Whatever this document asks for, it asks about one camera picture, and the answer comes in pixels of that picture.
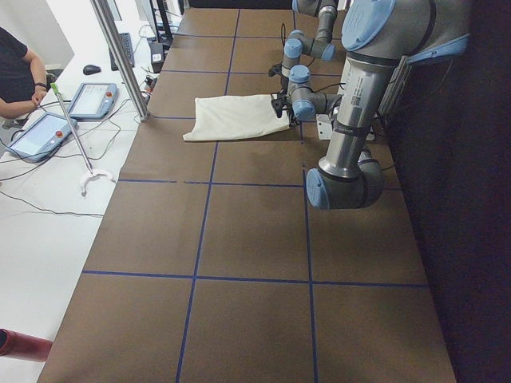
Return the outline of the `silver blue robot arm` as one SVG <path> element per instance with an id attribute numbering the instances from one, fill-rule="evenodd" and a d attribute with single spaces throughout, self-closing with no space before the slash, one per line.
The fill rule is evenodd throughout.
<path id="1" fill-rule="evenodd" d="M 292 9 L 299 14 L 306 14 L 318 19 L 314 37 L 307 36 L 302 30 L 293 30 L 283 46 L 283 58 L 268 70 L 268 76 L 280 76 L 282 82 L 288 79 L 291 69 L 300 63 L 303 55 L 330 61 L 335 55 L 335 46 L 331 43 L 333 28 L 338 16 L 338 1 L 298 0 L 292 2 Z"/>
<path id="2" fill-rule="evenodd" d="M 307 173 L 307 197 L 318 209 L 368 207 L 381 195 L 382 169 L 366 147 L 378 107 L 401 60 L 412 65 L 462 55 L 469 40 L 469 1 L 295 1 L 293 10 L 318 19 L 314 38 L 290 33 L 283 60 L 271 68 L 282 89 L 271 105 L 291 121 L 331 114 L 327 154 Z M 346 51 L 344 91 L 313 90 L 302 55 L 329 61 L 335 55 L 332 33 L 345 10 L 341 42 Z"/>

